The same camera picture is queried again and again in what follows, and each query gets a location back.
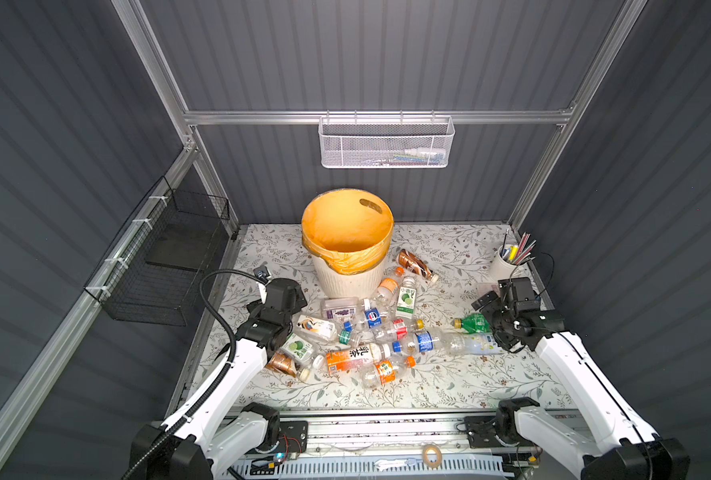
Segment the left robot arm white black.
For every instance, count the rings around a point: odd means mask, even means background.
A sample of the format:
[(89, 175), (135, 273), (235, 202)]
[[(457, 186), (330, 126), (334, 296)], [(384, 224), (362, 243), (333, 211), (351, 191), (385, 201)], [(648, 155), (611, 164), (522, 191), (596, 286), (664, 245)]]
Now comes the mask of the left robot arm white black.
[(145, 425), (136, 434), (124, 479), (213, 479), (229, 470), (245, 453), (277, 442), (279, 413), (253, 403), (223, 426), (222, 422), (245, 387), (291, 336), (292, 318), (307, 301), (299, 283), (235, 269), (204, 276), (237, 275), (255, 281), (263, 298), (247, 306), (248, 318), (233, 329), (199, 284), (204, 307), (228, 336), (225, 352), (199, 388), (159, 426)]

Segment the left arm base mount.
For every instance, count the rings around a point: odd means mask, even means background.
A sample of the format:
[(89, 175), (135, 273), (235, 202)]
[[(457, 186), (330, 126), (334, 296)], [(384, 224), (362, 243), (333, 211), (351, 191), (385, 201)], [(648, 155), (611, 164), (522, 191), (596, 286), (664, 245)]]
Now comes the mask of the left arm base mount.
[(279, 432), (275, 440), (268, 445), (260, 446), (258, 449), (250, 450), (251, 454), (275, 455), (284, 454), (298, 455), (307, 450), (307, 440), (309, 436), (309, 423), (300, 420), (281, 420)]

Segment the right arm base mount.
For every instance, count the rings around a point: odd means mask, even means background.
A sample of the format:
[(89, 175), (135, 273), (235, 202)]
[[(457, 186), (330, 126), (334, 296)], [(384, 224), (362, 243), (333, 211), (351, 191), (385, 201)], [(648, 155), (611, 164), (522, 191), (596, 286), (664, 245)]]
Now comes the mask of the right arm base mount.
[(473, 449), (511, 447), (511, 444), (499, 435), (495, 414), (465, 416), (463, 421), (457, 424), (457, 431), (467, 438), (469, 447)]

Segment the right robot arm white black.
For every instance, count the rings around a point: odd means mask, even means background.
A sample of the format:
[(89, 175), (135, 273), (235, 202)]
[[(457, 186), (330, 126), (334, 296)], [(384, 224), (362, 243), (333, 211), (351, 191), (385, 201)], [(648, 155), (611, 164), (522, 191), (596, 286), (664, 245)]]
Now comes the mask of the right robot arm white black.
[(501, 280), (473, 302), (497, 345), (524, 347), (545, 362), (589, 428), (583, 436), (555, 419), (539, 402), (499, 402), (493, 432), (517, 447), (531, 442), (577, 479), (685, 479), (691, 458), (675, 438), (661, 437), (615, 389), (557, 310), (541, 302), (525, 277)]

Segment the large clear water bottle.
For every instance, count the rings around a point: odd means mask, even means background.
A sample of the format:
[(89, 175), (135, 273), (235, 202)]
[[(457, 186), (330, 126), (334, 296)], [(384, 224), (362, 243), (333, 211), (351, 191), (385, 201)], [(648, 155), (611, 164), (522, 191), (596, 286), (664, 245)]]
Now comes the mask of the large clear water bottle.
[(443, 348), (453, 356), (489, 356), (505, 353), (489, 333), (449, 333), (443, 337)]

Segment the white orange label bottle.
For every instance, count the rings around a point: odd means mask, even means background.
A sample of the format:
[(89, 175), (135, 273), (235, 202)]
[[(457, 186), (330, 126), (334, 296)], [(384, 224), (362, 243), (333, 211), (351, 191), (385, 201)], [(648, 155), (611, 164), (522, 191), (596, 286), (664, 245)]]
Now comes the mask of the white orange label bottle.
[(324, 343), (335, 342), (339, 336), (339, 330), (335, 323), (304, 314), (297, 317), (296, 328), (301, 333)]

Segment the green plastic bottle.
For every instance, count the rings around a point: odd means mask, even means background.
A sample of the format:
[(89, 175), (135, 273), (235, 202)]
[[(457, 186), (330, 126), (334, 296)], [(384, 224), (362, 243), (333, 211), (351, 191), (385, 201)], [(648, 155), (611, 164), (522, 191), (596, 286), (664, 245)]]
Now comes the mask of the green plastic bottle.
[(451, 326), (467, 334), (493, 332), (487, 318), (479, 312), (471, 313), (463, 318), (455, 318), (451, 320)]

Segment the orange label small bottle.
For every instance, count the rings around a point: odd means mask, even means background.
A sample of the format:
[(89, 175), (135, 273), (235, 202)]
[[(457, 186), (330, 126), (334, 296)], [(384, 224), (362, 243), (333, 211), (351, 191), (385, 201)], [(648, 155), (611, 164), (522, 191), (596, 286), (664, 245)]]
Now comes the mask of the orange label small bottle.
[(364, 388), (375, 389), (393, 383), (407, 376), (417, 362), (414, 357), (401, 357), (397, 360), (383, 360), (369, 364), (359, 370)]

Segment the brown coffee bottle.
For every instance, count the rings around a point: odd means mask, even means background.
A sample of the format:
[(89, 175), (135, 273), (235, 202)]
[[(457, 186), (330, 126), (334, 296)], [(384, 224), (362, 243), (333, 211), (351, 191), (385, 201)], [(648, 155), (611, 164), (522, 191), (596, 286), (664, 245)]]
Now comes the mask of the brown coffee bottle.
[(429, 284), (439, 281), (439, 274), (431, 270), (421, 258), (406, 249), (401, 249), (397, 253), (397, 263), (404, 270), (423, 278)]

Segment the blue label clear water bottle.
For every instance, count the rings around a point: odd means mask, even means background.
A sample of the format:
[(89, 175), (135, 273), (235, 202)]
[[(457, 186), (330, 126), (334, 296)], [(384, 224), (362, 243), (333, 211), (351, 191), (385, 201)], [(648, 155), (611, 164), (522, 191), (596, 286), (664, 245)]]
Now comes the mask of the blue label clear water bottle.
[(441, 351), (445, 336), (439, 330), (409, 332), (391, 343), (391, 352), (401, 356), (419, 356), (423, 353)]

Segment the orange milk tea bottle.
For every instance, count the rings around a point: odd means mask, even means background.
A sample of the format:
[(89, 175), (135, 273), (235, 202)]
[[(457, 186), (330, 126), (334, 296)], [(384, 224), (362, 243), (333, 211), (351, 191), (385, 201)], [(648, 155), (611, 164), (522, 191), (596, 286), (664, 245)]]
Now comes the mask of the orange milk tea bottle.
[(312, 371), (315, 374), (337, 374), (337, 372), (377, 365), (389, 357), (391, 357), (389, 344), (367, 343), (345, 350), (320, 354), (312, 362)]

